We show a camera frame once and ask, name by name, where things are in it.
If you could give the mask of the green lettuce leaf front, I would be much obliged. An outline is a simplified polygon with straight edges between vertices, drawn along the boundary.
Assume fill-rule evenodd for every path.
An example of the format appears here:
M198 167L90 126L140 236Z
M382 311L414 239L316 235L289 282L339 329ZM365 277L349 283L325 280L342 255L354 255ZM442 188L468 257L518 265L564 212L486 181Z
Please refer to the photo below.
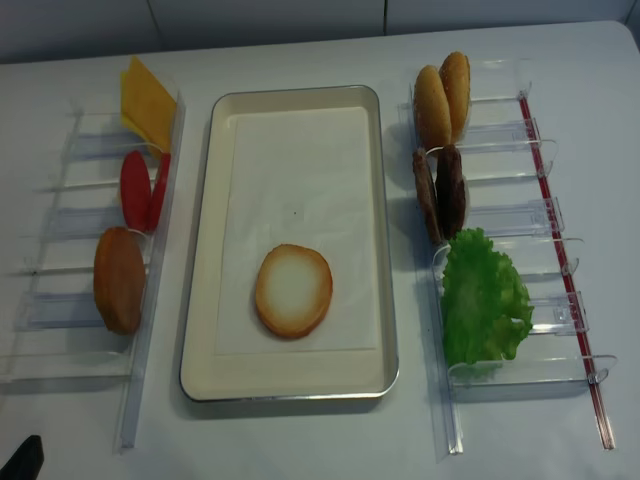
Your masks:
M534 306L511 258L480 228L459 231L449 246L441 297L447 364L514 359Z

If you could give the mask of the sliced bun bottom on tray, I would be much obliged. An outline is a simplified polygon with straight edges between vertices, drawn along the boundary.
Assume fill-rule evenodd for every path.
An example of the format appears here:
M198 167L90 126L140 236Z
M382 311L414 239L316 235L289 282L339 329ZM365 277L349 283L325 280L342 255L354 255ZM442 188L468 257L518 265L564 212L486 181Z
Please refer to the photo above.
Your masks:
M333 294L330 267L317 251L281 244L264 258L255 285L260 321L287 339L308 335L324 319Z

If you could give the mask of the right dark meat patty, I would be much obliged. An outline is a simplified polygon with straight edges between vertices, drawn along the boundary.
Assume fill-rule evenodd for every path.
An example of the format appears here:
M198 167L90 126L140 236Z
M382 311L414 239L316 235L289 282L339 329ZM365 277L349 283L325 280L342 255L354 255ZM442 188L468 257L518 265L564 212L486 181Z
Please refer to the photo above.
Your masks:
M449 240L463 228L466 214L461 155L454 145L444 146L438 153L435 185L442 234Z

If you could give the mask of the red tomato slice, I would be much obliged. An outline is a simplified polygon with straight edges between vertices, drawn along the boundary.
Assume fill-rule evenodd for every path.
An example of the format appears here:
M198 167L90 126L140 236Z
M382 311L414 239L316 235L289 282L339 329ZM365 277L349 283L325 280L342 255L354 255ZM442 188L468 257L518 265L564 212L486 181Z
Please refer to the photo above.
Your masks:
M150 203L149 203L149 210L148 210L147 224L146 224L147 232L155 231L158 226L161 211L162 211L162 206L164 202L164 197L166 193L166 188L167 188L170 163L171 163L171 155L168 153L163 154L161 157L160 167L156 174L154 188L153 188Z
M123 161L120 173L120 197L123 216L127 226L145 231L151 200L149 172L142 154L129 152Z

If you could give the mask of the left red tomato slice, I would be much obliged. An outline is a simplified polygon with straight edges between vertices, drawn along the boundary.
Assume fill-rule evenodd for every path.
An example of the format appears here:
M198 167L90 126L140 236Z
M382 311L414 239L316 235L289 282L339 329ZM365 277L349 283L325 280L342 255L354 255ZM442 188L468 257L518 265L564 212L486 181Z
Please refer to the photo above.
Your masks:
M123 216L127 226L145 231L151 200L149 172L142 154L129 152L123 161L120 173L120 197Z

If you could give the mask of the yellow cheese slices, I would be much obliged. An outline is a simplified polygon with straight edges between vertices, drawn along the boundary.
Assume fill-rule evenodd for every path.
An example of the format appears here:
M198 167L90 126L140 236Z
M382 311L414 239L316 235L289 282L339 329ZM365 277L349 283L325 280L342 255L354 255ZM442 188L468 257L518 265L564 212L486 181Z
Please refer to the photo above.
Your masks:
M176 100L136 56L120 76L122 124L142 138L157 160L171 148Z

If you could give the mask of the white paper liner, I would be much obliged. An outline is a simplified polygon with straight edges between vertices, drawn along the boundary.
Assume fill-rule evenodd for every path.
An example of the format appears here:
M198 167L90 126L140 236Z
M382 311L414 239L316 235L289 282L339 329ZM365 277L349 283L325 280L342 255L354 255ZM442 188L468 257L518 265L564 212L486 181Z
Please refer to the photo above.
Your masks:
M216 349L257 354L371 348L379 319L368 115L362 107L237 119ZM333 295L324 320L287 341L259 321L254 287L280 244L319 252Z

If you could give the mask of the cream metal tray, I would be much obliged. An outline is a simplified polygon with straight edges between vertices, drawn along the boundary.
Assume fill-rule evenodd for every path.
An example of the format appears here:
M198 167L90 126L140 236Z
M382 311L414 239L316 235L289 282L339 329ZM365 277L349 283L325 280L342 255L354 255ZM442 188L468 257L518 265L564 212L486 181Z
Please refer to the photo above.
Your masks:
M242 115L362 107L369 121L379 319L371 348L222 354L216 349L223 251L237 119ZM186 330L183 392L197 402L376 398L398 376L396 321L379 99L364 85L230 93L214 105L199 204Z

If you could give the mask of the left bun half in rack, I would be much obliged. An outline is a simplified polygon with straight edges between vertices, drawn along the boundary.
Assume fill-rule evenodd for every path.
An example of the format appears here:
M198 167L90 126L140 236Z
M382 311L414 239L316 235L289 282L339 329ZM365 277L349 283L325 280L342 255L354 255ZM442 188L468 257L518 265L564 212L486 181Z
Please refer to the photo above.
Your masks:
M413 104L416 129L424 149L449 144L452 136L449 104L435 66L426 65L420 70Z

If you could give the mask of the bun half in rack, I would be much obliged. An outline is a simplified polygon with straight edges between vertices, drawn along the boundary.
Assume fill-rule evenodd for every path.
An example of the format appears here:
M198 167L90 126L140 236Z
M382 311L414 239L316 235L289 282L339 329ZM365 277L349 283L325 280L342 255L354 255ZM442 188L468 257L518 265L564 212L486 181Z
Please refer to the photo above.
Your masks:
M463 136L470 109L471 71L468 57L460 51L450 53L439 69L449 105L451 142Z
M426 65L420 70L413 104L416 129L424 149L449 144L452 136L449 104L435 66Z

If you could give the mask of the right clear acrylic rack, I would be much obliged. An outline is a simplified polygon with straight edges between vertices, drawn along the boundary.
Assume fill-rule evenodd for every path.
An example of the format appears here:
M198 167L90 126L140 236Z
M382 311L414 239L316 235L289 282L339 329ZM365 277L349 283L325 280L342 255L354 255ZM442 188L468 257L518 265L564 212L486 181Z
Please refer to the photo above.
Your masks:
M602 386L617 363L589 344L590 324L575 277L584 260L582 239L565 232L550 176L557 142L543 136L532 114L525 59L476 60L471 102L458 143L466 176L465 224L482 229L507 254L530 295L532 327L511 360L447 363L442 342L442 274L449 247L432 245L408 184L402 198L412 241L412 280L425 362L427 405L435 451L444 459L464 450L460 409L466 404L548 405L585 398L602 446L615 445Z

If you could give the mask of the clear acrylic rack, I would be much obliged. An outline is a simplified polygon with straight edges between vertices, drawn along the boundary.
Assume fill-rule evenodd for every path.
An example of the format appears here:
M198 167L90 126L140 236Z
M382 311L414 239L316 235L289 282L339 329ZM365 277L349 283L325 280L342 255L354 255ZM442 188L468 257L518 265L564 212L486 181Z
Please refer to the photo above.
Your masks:
M149 143L120 120L117 81L65 97L53 120L54 143L39 159L47 172L21 178L17 209L1 217L1 380L79 390L123 388L119 449L135 445L171 212L157 229L136 232L146 283L141 324L110 332L95 305L94 255L100 236L125 223L119 199L127 153L158 168Z
M412 241L412 280L425 362L427 405L435 451L444 459L464 450L460 409L466 404L548 405L585 398L602 446L615 445L602 386L617 363L589 344L590 324L575 277L584 260L582 239L565 232L550 176L557 142L543 136L532 114L525 59L476 60L471 102L458 143L466 176L465 224L482 229L507 254L530 295L532 327L511 360L447 363L442 342L442 274L449 247L432 245L408 184L402 198Z

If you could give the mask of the brown bun in left rack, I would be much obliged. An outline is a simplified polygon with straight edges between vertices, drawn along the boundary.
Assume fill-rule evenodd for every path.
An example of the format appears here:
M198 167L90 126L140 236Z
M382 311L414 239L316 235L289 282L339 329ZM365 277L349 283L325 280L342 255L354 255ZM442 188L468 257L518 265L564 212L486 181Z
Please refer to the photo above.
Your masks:
M130 335L138 330L145 279L144 261L134 235L124 227L108 228L96 248L93 293L109 331Z

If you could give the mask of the right bun half in rack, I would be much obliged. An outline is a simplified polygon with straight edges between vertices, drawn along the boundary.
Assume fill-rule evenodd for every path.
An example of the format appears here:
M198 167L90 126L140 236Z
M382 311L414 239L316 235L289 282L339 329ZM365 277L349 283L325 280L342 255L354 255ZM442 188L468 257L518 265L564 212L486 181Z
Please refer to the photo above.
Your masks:
M471 71L468 57L460 51L450 53L439 69L449 105L451 142L463 136L470 109Z

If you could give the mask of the black object at corner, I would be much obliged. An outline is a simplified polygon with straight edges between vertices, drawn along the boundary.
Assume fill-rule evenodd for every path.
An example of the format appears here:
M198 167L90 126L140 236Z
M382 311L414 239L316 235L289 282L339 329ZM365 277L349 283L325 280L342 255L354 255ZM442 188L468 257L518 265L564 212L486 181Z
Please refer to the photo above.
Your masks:
M44 464L40 435L30 435L0 470L1 480L36 480Z

